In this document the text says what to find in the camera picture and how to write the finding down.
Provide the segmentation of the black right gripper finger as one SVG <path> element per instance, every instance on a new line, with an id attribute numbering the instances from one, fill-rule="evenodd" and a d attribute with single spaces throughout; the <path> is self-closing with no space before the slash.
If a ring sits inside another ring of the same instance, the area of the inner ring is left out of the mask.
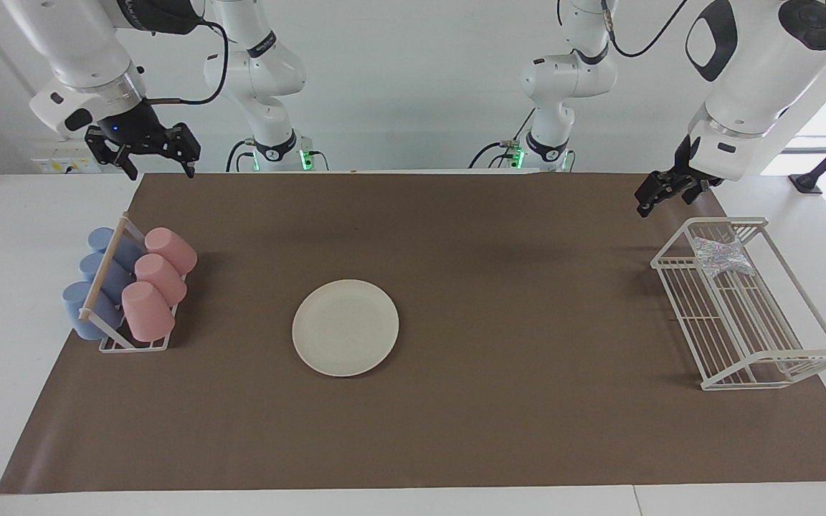
<path id="1" fill-rule="evenodd" d="M 102 166 L 114 166 L 124 172 L 130 180 L 138 178 L 138 168 L 129 157 L 128 147 L 120 144 L 118 149 L 108 145 L 108 138 L 102 128 L 88 126 L 85 131 L 85 142 L 92 156 Z"/>
<path id="2" fill-rule="evenodd" d="M 163 132 L 163 157 L 177 161 L 188 178 L 196 176 L 196 163 L 202 147 L 192 130 L 184 123 L 177 123 Z"/>

